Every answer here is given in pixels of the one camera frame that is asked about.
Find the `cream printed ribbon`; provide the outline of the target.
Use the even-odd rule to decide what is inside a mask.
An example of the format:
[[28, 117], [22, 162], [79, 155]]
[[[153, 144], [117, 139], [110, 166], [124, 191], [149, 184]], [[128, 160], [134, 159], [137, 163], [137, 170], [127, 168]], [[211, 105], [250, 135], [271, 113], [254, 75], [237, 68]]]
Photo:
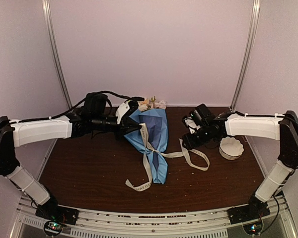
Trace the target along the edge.
[[[183, 157], [189, 166], [201, 171], [208, 170], [210, 166], [209, 158], [199, 150], [188, 150], [180, 146], [181, 150], [179, 152], [165, 153], [168, 145], [167, 126], [163, 125], [160, 129], [157, 126], [148, 128], [145, 123], [141, 123], [140, 126], [140, 130], [125, 135], [125, 138], [143, 155], [143, 166], [148, 181], [134, 186], [129, 180], [126, 180], [125, 185], [129, 188], [142, 192], [150, 188], [152, 183], [165, 184], [168, 171], [167, 158]], [[190, 157], [191, 152], [201, 157], [207, 165], [200, 167], [193, 164]]]

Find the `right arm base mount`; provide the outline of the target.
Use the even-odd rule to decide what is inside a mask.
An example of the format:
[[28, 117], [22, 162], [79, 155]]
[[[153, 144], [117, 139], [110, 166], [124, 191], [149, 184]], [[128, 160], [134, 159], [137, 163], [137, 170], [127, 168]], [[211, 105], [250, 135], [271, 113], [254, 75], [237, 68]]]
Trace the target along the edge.
[[238, 223], [245, 223], [252, 220], [260, 220], [263, 216], [268, 216], [271, 214], [269, 208], [262, 208], [260, 210], [256, 210], [252, 208], [250, 205], [232, 207], [228, 209], [227, 213], [230, 223], [232, 225]]

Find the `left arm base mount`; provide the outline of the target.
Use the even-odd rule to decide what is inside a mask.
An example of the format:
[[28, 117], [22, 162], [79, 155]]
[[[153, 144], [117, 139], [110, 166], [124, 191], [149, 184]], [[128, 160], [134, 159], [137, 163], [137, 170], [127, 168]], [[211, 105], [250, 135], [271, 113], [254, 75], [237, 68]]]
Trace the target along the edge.
[[73, 208], [57, 206], [55, 209], [47, 209], [38, 207], [35, 215], [47, 220], [56, 221], [66, 225], [75, 225], [78, 218], [79, 211]]

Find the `blue wrapping paper sheet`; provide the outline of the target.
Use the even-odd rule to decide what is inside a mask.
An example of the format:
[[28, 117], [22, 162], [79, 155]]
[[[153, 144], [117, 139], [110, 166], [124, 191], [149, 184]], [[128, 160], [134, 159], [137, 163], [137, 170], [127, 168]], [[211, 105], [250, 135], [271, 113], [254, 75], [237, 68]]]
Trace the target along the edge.
[[125, 135], [125, 138], [141, 153], [145, 154], [152, 174], [153, 183], [164, 184], [168, 164], [162, 156], [168, 145], [168, 122], [163, 109], [150, 109], [141, 112], [137, 109], [130, 118], [140, 124], [145, 124], [148, 131], [148, 143], [152, 150], [145, 147], [140, 130]]

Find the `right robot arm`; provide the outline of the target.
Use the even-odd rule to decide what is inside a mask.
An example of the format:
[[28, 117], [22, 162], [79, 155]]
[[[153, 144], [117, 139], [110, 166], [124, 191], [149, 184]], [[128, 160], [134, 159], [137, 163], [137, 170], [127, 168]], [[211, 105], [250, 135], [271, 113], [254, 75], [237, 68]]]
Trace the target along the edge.
[[205, 104], [200, 104], [182, 118], [189, 132], [182, 136], [182, 145], [188, 150], [221, 140], [225, 137], [246, 136], [279, 142], [276, 163], [249, 199], [245, 215], [255, 219], [264, 210], [267, 201], [298, 169], [298, 117], [294, 111], [284, 114], [250, 115], [227, 111], [214, 115]]

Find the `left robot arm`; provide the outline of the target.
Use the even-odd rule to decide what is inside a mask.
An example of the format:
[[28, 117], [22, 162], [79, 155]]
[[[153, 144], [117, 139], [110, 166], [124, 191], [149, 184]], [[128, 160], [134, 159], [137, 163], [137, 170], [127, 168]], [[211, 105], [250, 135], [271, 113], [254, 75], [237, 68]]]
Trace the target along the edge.
[[0, 176], [7, 178], [50, 220], [61, 216], [61, 208], [51, 192], [17, 159], [18, 148], [33, 148], [57, 139], [73, 139], [90, 134], [113, 133], [116, 139], [140, 129], [131, 119], [142, 97], [111, 91], [88, 93], [76, 105], [55, 116], [32, 119], [0, 117]]

